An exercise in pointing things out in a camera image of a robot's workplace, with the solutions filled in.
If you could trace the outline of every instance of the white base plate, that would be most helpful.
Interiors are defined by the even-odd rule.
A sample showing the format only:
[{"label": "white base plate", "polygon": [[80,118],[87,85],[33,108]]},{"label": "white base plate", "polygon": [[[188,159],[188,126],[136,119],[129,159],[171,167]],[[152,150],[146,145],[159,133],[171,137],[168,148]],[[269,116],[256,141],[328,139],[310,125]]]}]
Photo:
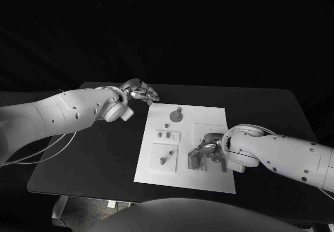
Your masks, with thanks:
[{"label": "white base plate", "polygon": [[[181,108],[182,120],[175,123],[171,122],[168,116],[177,107]],[[149,106],[133,182],[234,193],[231,170],[227,169],[223,172],[221,165],[213,163],[210,159],[205,160],[205,172],[190,170],[187,167],[188,152],[200,144],[198,142],[194,145],[194,124],[205,124],[202,128],[207,128],[207,125],[226,128],[224,108],[158,103]],[[220,131],[210,130],[210,132],[221,133],[223,128],[218,127]],[[152,144],[156,143],[154,141],[156,130],[179,132],[179,143],[172,144],[177,147],[175,172],[149,170],[149,154]]]}]

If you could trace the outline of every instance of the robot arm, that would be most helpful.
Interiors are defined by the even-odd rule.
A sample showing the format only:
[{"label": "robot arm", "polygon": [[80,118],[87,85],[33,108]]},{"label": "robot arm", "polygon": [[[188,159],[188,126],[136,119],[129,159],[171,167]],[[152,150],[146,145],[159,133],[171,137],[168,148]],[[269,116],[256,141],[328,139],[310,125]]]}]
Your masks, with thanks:
[{"label": "robot arm", "polygon": [[217,149],[221,148],[228,169],[241,173],[244,167],[256,167],[262,162],[272,172],[334,192],[332,148],[267,134],[264,128],[253,125],[237,125],[220,135],[220,140],[217,137],[204,139],[207,142],[198,145],[197,154],[192,152],[192,160],[204,153],[211,161],[217,161],[214,156],[218,156]]},{"label": "robot arm", "polygon": [[33,141],[90,127],[96,120],[123,121],[133,112],[130,98],[151,105],[158,94],[138,79],[120,87],[97,87],[63,92],[41,101],[0,107],[0,166],[14,152]]}]

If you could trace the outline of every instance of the black table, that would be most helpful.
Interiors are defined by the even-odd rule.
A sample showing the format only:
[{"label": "black table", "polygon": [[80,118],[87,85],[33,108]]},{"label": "black table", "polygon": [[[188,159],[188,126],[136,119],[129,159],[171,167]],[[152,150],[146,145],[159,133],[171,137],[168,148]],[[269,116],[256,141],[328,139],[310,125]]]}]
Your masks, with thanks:
[{"label": "black table", "polygon": [[[119,86],[84,82],[80,88]],[[259,125],[274,133],[316,142],[293,94],[283,89],[151,85],[158,103],[223,107],[227,126]],[[40,163],[27,189],[76,197],[139,203],[161,198],[195,198],[228,203],[295,222],[334,224],[334,202],[312,186],[272,173],[260,164],[234,174],[236,194],[133,182],[148,105],[129,101],[133,116],[123,122],[95,122],[76,133],[63,152]],[[46,151],[51,156],[71,134]]]}]

